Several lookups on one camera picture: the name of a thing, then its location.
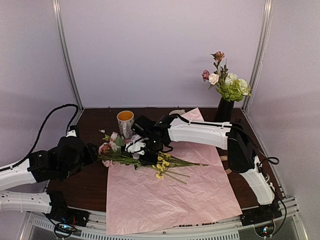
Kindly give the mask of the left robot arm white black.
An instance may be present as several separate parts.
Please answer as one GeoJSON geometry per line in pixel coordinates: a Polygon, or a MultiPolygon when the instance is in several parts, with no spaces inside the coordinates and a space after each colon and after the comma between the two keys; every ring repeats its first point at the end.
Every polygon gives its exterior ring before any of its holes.
{"type": "Polygon", "coordinates": [[[32,152],[26,159],[4,166],[0,170],[1,212],[39,212],[61,222],[69,221],[72,211],[61,192],[21,193],[10,189],[49,180],[62,182],[78,174],[83,167],[94,164],[98,153],[96,145],[68,136],[62,137],[50,150],[32,152]]]}

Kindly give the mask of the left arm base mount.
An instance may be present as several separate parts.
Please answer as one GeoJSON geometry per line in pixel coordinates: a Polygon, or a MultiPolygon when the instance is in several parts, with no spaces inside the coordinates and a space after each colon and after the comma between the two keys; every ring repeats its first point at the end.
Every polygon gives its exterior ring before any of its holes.
{"type": "Polygon", "coordinates": [[[54,235],[61,240],[77,232],[77,227],[85,227],[90,213],[85,210],[70,208],[65,202],[50,202],[51,210],[45,217],[53,224],[54,235]]]}

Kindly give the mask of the brown pink flower bunch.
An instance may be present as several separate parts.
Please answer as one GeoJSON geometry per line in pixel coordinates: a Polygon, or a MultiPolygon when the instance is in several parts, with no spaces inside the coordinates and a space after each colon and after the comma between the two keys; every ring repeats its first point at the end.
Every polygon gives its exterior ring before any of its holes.
{"type": "Polygon", "coordinates": [[[213,72],[209,72],[205,69],[202,72],[201,77],[204,82],[209,82],[209,89],[212,89],[213,87],[220,88],[225,83],[226,77],[228,76],[227,61],[225,60],[224,65],[222,65],[225,53],[217,51],[210,55],[213,58],[213,66],[215,70],[213,72]]]}

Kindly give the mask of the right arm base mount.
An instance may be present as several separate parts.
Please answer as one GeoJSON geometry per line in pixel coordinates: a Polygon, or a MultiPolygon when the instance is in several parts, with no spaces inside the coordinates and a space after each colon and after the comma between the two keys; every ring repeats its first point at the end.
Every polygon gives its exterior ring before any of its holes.
{"type": "Polygon", "coordinates": [[[282,217],[281,210],[257,207],[244,210],[240,220],[243,227],[253,225],[254,232],[266,239],[276,232],[275,219],[280,217],[282,217]]]}

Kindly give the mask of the pink wrapping paper sheet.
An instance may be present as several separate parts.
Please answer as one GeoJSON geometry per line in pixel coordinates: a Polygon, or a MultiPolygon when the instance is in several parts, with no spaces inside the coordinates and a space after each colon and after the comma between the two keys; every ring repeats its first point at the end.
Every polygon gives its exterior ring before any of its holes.
{"type": "Polygon", "coordinates": [[[156,177],[151,168],[113,165],[108,169],[106,232],[128,235],[179,225],[214,223],[239,216],[241,207],[217,149],[174,142],[172,155],[194,166],[156,177]]]}

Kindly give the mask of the tan satin ribbon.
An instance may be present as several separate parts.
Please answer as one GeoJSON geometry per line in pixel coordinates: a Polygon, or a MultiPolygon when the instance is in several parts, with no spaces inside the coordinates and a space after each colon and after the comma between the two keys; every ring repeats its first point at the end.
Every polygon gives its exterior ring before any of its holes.
{"type": "Polygon", "coordinates": [[[232,173],[232,170],[228,167],[228,156],[227,155],[222,155],[220,156],[220,160],[222,162],[222,165],[224,167],[224,170],[227,175],[232,173]]]}

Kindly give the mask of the black cylindrical vase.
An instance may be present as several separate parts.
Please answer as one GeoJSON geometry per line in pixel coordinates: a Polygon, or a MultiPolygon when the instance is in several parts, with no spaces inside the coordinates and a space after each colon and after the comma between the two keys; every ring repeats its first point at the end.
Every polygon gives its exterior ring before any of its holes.
{"type": "Polygon", "coordinates": [[[224,98],[221,98],[214,116],[214,122],[230,122],[234,103],[234,101],[227,101],[224,98]]]}

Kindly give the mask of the pink peony flower stem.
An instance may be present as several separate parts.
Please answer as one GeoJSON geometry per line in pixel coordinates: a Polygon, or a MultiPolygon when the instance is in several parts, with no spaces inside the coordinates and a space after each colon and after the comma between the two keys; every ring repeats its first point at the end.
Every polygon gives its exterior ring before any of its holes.
{"type": "Polygon", "coordinates": [[[106,168],[116,165],[133,165],[135,168],[140,166],[138,159],[134,159],[130,154],[122,153],[120,146],[109,142],[105,142],[99,147],[98,159],[106,168]]]}

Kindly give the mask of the yellow small flower bunch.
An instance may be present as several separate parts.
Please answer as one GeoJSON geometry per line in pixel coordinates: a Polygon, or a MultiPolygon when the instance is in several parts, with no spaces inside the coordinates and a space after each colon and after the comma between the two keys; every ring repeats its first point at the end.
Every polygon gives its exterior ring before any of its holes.
{"type": "Polygon", "coordinates": [[[205,164],[205,163],[189,162],[189,161],[174,157],[168,153],[160,152],[157,155],[157,162],[155,164],[150,165],[150,164],[139,162],[134,164],[134,169],[137,170],[139,167],[150,168],[156,171],[155,177],[157,179],[163,179],[164,177],[168,177],[180,184],[187,185],[187,183],[181,180],[179,177],[190,178],[190,176],[183,173],[172,171],[172,169],[194,167],[194,166],[207,167],[208,165],[209,164],[205,164]]]}

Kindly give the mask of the green fern white flower bunch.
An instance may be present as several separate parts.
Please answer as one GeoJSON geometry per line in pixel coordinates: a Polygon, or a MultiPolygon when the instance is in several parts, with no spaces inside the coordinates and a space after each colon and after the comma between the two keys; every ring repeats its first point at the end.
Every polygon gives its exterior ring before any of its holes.
{"type": "Polygon", "coordinates": [[[219,80],[217,92],[227,102],[240,102],[244,97],[251,96],[251,87],[245,79],[236,74],[228,73],[225,79],[219,80]]]}

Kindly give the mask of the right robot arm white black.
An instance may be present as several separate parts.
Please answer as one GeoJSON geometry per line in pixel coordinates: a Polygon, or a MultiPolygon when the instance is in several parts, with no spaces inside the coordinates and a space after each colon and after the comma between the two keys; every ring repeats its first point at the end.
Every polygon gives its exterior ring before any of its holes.
{"type": "Polygon", "coordinates": [[[128,143],[124,150],[138,154],[142,164],[155,165],[158,153],[164,148],[173,150],[172,142],[214,146],[227,151],[228,167],[240,174],[254,192],[260,205],[256,210],[259,220],[268,220],[279,207],[276,190],[257,155],[259,148],[239,123],[189,121],[179,114],[153,121],[142,115],[132,130],[140,138],[128,143]]]}

